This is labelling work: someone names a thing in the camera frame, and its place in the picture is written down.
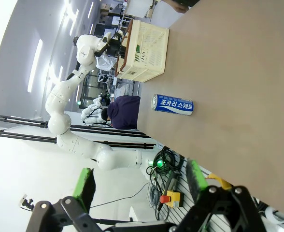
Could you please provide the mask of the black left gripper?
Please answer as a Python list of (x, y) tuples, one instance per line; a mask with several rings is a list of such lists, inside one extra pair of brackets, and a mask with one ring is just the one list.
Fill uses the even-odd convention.
[(125, 47), (121, 44), (119, 40), (110, 39), (108, 48), (107, 48), (107, 55), (111, 57), (125, 57)]

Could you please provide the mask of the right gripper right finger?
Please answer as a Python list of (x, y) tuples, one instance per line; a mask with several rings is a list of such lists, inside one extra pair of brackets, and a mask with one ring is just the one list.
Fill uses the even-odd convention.
[(186, 178), (194, 205), (178, 225), (179, 232), (201, 232), (213, 215), (223, 215), (232, 232), (264, 232), (265, 226), (248, 189), (209, 185), (198, 163), (189, 159)]

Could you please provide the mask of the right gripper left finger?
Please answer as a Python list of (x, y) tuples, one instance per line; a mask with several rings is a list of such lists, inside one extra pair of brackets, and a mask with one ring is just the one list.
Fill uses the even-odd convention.
[(100, 232), (101, 228), (89, 215), (96, 191), (94, 170), (83, 168), (71, 196), (55, 204), (39, 201), (35, 204), (26, 231), (61, 232), (72, 225), (78, 232)]

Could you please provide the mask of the person right hand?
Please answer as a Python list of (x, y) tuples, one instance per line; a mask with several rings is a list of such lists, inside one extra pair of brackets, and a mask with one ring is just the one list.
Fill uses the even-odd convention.
[(171, 7), (178, 13), (186, 13), (188, 10), (189, 10), (189, 7), (188, 6), (185, 6), (183, 4), (180, 4), (176, 1), (171, 1), (170, 3)]

